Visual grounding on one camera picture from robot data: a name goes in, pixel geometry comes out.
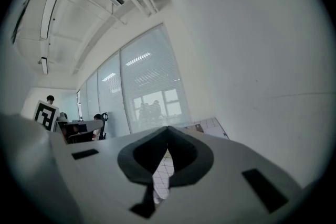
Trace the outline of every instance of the seated person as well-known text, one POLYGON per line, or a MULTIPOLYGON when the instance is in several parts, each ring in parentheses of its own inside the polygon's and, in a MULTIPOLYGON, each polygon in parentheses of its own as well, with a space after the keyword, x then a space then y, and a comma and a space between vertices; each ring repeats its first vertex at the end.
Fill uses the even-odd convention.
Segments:
MULTIPOLYGON (((102 120, 100 114, 96 114, 96 115, 93 117, 93 119, 94 119, 95 121, 97 121, 97 120, 102 120)), ((93 137, 92 137, 92 140, 93 140, 93 141, 98 141, 98 140, 99 140, 100 131, 101 131, 101 128, 99 128, 99 129, 93 131, 93 137)))

